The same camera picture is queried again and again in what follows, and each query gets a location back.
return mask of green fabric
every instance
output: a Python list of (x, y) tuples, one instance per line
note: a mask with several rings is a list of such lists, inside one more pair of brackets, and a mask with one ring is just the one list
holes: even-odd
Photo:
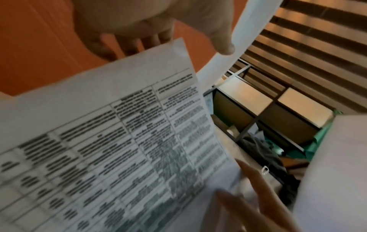
[[(342, 114), (342, 112), (335, 110), (334, 111), (334, 118), (336, 115)], [(308, 161), (311, 161), (313, 156), (315, 155), (318, 147), (320, 146), (321, 142), (323, 141), (325, 135), (327, 134), (327, 132), (329, 131), (331, 125), (333, 124), (334, 119), (332, 119), (328, 124), (326, 124), (319, 132), (317, 132), (317, 134), (315, 134), (315, 136), (313, 137), (313, 142), (308, 145), (303, 147), (303, 149), (305, 150), (305, 154), (306, 154), (306, 159)], [(291, 158), (295, 158), (295, 159), (304, 159), (305, 156), (300, 153), (297, 150), (293, 150), (287, 153), (288, 157)]]

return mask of black frame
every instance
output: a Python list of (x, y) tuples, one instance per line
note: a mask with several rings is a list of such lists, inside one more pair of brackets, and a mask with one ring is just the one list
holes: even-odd
[[(220, 128), (229, 138), (231, 138), (238, 146), (240, 146), (248, 155), (250, 155), (251, 157), (252, 154), (251, 152), (245, 148), (242, 143), (240, 142), (241, 138), (243, 138), (243, 136), (247, 133), (247, 131), (251, 128), (251, 126), (257, 122), (260, 122), (262, 125), (264, 125), (266, 128), (268, 128), (271, 132), (273, 132), (274, 134), (276, 134), (277, 136), (279, 136), (280, 138), (282, 138), (282, 140), (284, 140), (286, 143), (288, 143), (293, 149), (298, 150), (299, 152), (301, 152), (304, 156), (304, 149), (298, 145), (297, 143), (295, 143), (294, 141), (292, 141), (291, 139), (289, 139), (287, 136), (285, 136), (284, 134), (282, 134), (281, 132), (277, 131), (276, 129), (270, 127), (269, 125), (265, 124), (263, 121), (261, 121), (261, 116), (274, 104), (277, 104), (278, 106), (282, 107), (283, 109), (285, 109), (286, 111), (290, 112), (291, 114), (293, 114), (294, 116), (296, 116), (297, 118), (301, 119), (303, 122), (305, 122), (306, 124), (310, 125), (311, 127), (320, 130), (321, 128), (318, 127), (317, 125), (315, 125), (313, 122), (311, 122), (310, 120), (308, 120), (307, 118), (305, 118), (304, 116), (300, 115), (299, 113), (297, 113), (296, 111), (292, 110), (291, 108), (287, 107), (286, 105), (282, 104), (281, 102), (279, 102), (279, 98), (289, 89), (289, 88), (293, 88), (294, 90), (302, 93), (303, 95), (309, 97), (310, 99), (316, 101), (317, 103), (322, 104), (323, 106), (334, 110), (332, 107), (325, 105), (325, 103), (320, 102), (319, 100), (314, 99), (313, 97), (310, 97), (308, 94), (305, 94), (303, 91), (300, 91), (299, 89), (295, 88), (294, 86), (290, 86), (289, 84), (286, 83), (280, 83), (278, 80), (275, 80), (274, 78), (269, 77), (268, 74), (265, 74), (263, 71), (259, 70), (258, 68), (252, 66), (251, 64), (247, 63), (246, 61), (242, 60), (242, 59), (238, 59), (239, 62), (245, 64), (246, 66), (242, 69), (240, 69), (238, 72), (233, 73), (232, 71), (228, 70), (228, 72), (231, 74), (231, 76), (229, 76), (224, 82), (222, 82), (221, 84), (217, 85), (217, 86), (212, 86), (211, 89), (209, 89), (208, 91), (206, 91), (203, 95), (206, 96), (210, 93), (213, 94), (213, 99), (214, 96), (217, 92), (221, 93), (224, 97), (226, 97), (228, 100), (230, 100), (232, 103), (234, 103), (236, 106), (238, 106), (241, 110), (243, 110), (244, 112), (246, 112), (247, 114), (249, 114), (250, 116), (252, 116), (254, 119), (251, 123), (249, 123), (239, 134), (239, 136), (237, 136), (236, 138), (233, 137), (231, 134), (229, 134), (226, 130)], [(241, 78), (239, 75), (243, 74), (243, 76), (246, 75), (246, 73), (248, 72), (248, 70), (250, 68), (255, 69), (256, 71), (262, 73), (263, 75), (267, 76), (268, 78), (277, 81), (278, 83), (280, 83), (281, 85), (283, 85), (285, 88), (283, 91), (281, 91), (280, 93), (278, 93), (278, 95), (276, 97), (272, 97), (269, 96), (268, 93), (264, 92), (263, 90), (261, 90), (260, 88), (258, 88), (257, 86), (254, 86), (253, 84), (249, 83), (248, 81), (246, 81), (244, 78)], [(219, 87), (224, 84), (225, 82), (227, 82), (228, 80), (232, 79), (232, 78), (238, 78), (241, 81), (245, 82), (246, 84), (250, 85), (251, 87), (255, 88), (256, 90), (258, 90), (259, 92), (263, 93), (264, 95), (268, 96), (269, 98), (271, 98), (273, 101), (259, 114), (256, 115), (255, 113), (253, 113), (252, 111), (250, 111), (248, 108), (246, 108), (245, 106), (243, 106), (242, 104), (240, 104), (238, 101), (236, 101), (235, 99), (233, 99), (231, 96), (229, 96), (228, 94), (224, 93), (223, 91), (221, 91), (219, 89)], [(276, 169), (275, 167), (272, 167), (271, 165), (268, 164), (268, 162), (265, 159), (259, 159), (258, 157), (256, 157), (255, 159), (261, 166), (268, 166), (269, 168), (269, 173), (275, 178), (277, 179), (281, 184), (285, 184), (285, 183), (290, 183), (294, 181), (293, 177), (290, 177), (289, 175), (285, 175), (283, 172), (279, 171), (278, 169)]]

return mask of hand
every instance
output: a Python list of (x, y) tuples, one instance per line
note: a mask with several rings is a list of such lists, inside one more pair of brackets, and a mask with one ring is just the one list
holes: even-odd
[(219, 190), (216, 196), (224, 208), (236, 217), (248, 232), (300, 232), (291, 212), (263, 179), (261, 173), (242, 161), (236, 161), (258, 196), (260, 212), (243, 199)]
[(139, 52), (138, 39), (145, 49), (171, 41), (175, 20), (208, 36), (219, 53), (234, 52), (233, 0), (72, 1), (76, 34), (92, 53), (108, 61), (116, 55), (101, 41), (102, 33), (114, 34), (128, 56)]

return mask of paper sheet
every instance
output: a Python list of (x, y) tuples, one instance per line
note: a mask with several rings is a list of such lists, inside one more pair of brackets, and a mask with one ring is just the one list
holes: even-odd
[(0, 128), (0, 231), (212, 231), (239, 178), (181, 39), (1, 102)]

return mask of orange floor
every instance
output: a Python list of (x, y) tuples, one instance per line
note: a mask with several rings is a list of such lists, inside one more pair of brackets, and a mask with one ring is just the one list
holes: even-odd
[[(234, 25), (246, 2), (235, 0)], [(68, 0), (6, 0), (0, 7), (0, 92), (14, 96), (106, 63), (74, 34)], [(182, 23), (175, 37), (184, 37), (196, 71), (215, 54), (206, 37)], [(113, 36), (104, 40), (124, 57)]]

